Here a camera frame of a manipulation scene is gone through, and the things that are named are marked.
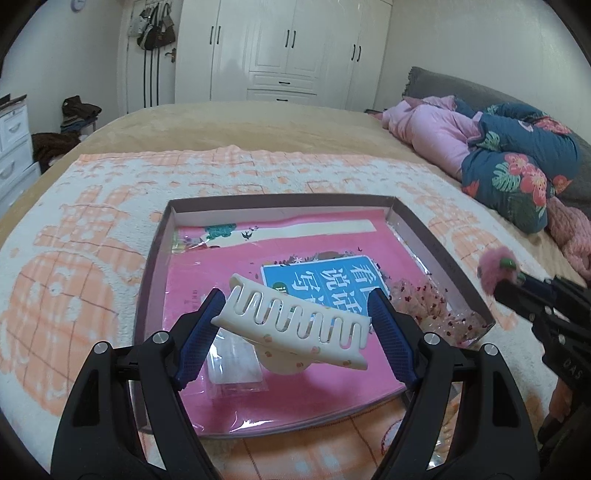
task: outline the white wall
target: white wall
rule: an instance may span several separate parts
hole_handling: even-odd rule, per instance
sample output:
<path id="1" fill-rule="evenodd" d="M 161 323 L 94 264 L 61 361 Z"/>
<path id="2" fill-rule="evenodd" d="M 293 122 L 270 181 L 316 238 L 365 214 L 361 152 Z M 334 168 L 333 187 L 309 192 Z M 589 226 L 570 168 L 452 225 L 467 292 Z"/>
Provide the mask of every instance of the white wall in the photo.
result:
<path id="1" fill-rule="evenodd" d="M 117 54 L 123 0 L 49 0 L 12 45 L 0 77 L 0 97 L 27 94 L 32 133 L 59 132 L 61 103 L 80 95 L 103 109 L 98 126 L 119 116 Z"/>
<path id="2" fill-rule="evenodd" d="M 394 0 L 376 108 L 418 66 L 528 102 L 591 141 L 591 67 L 543 0 Z"/>

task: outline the white wardrobe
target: white wardrobe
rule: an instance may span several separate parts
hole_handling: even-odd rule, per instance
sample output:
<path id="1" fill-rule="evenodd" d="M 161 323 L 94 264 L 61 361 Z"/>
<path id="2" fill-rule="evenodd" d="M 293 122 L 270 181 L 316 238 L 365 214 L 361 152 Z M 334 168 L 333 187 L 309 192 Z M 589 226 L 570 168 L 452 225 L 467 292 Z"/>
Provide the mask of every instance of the white wardrobe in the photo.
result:
<path id="1" fill-rule="evenodd" d="M 373 108 L 391 0 L 184 0 L 175 103 Z"/>

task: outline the blue gripper pad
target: blue gripper pad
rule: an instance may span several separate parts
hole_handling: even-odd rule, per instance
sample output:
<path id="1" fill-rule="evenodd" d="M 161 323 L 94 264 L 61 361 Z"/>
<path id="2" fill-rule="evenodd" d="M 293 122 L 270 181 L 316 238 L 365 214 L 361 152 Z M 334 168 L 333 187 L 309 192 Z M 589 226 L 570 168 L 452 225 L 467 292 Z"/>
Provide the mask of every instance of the blue gripper pad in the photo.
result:
<path id="1" fill-rule="evenodd" d="M 175 376 L 181 390 L 199 375 L 219 330 L 219 327 L 212 325 L 212 319 L 220 314 L 225 304 L 226 297 L 221 291 L 218 291 L 181 348 L 178 371 Z"/>
<path id="2" fill-rule="evenodd" d="M 398 381 L 411 386 L 418 380 L 414 371 L 414 352 L 385 301 L 387 299 L 382 299 L 379 289 L 371 291 L 368 297 L 368 315 L 394 376 Z"/>

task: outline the pink notebook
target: pink notebook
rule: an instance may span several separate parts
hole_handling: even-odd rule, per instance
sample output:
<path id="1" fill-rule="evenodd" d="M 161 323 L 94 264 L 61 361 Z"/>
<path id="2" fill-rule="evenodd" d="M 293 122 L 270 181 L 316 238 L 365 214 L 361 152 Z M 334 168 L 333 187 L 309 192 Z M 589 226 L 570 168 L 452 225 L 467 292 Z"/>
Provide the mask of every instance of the pink notebook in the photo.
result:
<path id="1" fill-rule="evenodd" d="M 373 231 L 362 228 L 365 231 L 357 233 L 307 234 L 301 238 L 256 240 L 261 237 L 258 230 L 262 233 L 270 228 L 308 223 L 318 223 L 326 229 L 331 222 L 348 225 L 351 220 L 365 220 L 365 227 L 369 221 Z M 240 233 L 240 242 L 234 246 L 190 248 L 172 256 L 164 329 L 170 329 L 183 313 L 198 309 L 213 287 L 221 289 L 227 297 L 232 274 L 238 273 L 263 283 L 262 265 L 281 263 L 290 258 L 292 261 L 294 258 L 326 258 L 330 255 L 327 252 L 367 255 L 382 272 L 386 285 L 401 278 L 419 282 L 423 276 L 386 225 L 381 210 L 237 225 L 236 232 Z M 181 238 L 198 239 L 204 235 L 207 233 L 202 228 L 187 228 L 179 232 Z M 237 234 L 234 235 L 230 239 L 235 239 Z M 230 239 L 220 240 L 231 243 Z M 368 361 L 366 371 L 313 364 L 300 374 L 283 376 L 263 368 L 266 391 L 214 399 L 207 394 L 207 366 L 204 365 L 198 379 L 181 392 L 181 398 L 196 432 L 201 436 L 252 436 L 302 428 L 351 414 L 404 390 L 404 384 L 392 374 L 374 333 L 370 334 L 362 354 Z"/>

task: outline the blue floral comforter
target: blue floral comforter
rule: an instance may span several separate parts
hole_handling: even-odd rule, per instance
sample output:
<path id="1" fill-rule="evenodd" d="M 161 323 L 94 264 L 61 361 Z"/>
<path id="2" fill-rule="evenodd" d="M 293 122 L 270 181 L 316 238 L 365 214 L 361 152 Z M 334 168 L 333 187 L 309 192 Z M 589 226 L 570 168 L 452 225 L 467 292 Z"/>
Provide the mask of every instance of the blue floral comforter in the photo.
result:
<path id="1" fill-rule="evenodd" d="M 476 112 L 456 99 L 456 111 Z M 490 106 L 479 120 L 482 136 L 462 162 L 462 190 L 525 233 L 548 224 L 546 201 L 562 192 L 579 169 L 571 131 L 523 103 Z"/>

